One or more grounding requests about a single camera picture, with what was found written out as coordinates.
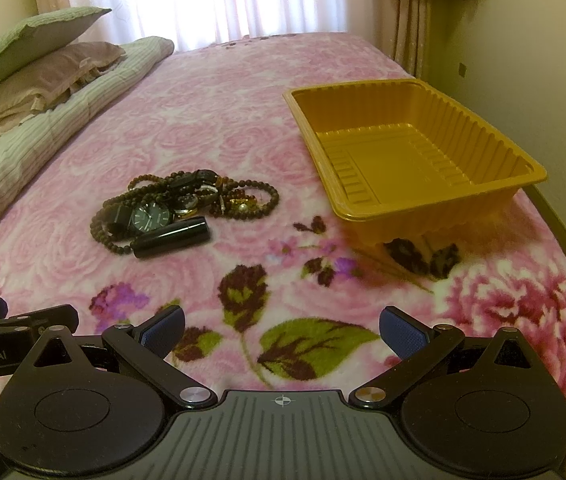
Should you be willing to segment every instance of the metal pivot bolt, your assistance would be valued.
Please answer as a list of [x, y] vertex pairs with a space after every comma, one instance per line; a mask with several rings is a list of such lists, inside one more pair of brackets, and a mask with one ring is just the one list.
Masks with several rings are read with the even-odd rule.
[[207, 388], [202, 388], [201, 386], [191, 386], [189, 388], [182, 389], [179, 396], [185, 402], [197, 404], [199, 402], [205, 402], [206, 400], [208, 400], [212, 396], [212, 393]]
[[366, 386], [356, 390], [354, 396], [361, 402], [371, 404], [373, 402], [380, 402], [385, 398], [385, 391], [375, 386]]

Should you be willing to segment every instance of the black cylinder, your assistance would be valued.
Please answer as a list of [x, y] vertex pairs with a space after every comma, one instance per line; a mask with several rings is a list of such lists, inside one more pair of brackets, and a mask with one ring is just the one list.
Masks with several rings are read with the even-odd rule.
[[134, 240], [130, 247], [137, 258], [147, 258], [201, 244], [209, 239], [205, 217], [195, 216], [145, 233]]

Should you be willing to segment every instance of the pillow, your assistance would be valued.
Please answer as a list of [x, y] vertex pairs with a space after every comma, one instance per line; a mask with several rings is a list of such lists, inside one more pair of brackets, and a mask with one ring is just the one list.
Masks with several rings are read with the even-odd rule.
[[33, 61], [0, 82], [0, 119], [19, 114], [18, 123], [49, 109], [74, 86], [93, 80], [124, 54], [120, 46], [94, 41], [69, 44]]
[[76, 40], [111, 9], [69, 7], [26, 18], [0, 37], [0, 81]]

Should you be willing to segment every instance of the yellow plastic tray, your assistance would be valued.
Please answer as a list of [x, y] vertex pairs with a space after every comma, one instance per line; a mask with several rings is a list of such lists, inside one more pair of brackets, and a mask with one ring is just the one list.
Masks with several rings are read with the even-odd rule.
[[420, 80], [284, 97], [334, 212], [367, 245], [466, 223], [547, 178], [508, 137]]

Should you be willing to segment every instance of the bedspread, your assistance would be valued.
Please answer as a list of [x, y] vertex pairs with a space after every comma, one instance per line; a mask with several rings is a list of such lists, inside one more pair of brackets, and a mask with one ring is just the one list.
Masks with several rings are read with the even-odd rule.
[[[339, 388], [398, 362], [378, 336], [394, 304], [470, 336], [522, 330], [566, 396], [566, 258], [519, 192], [499, 215], [374, 249], [333, 215], [282, 93], [406, 77], [348, 34], [276, 36], [173, 55], [94, 118], [0, 221], [10, 315], [70, 303], [77, 334], [138, 324], [179, 303], [186, 332], [167, 361], [227, 388]], [[209, 219], [213, 240], [152, 260], [90, 237], [103, 200], [140, 174], [210, 168], [279, 190], [263, 219]], [[8, 378], [0, 378], [0, 391]]]

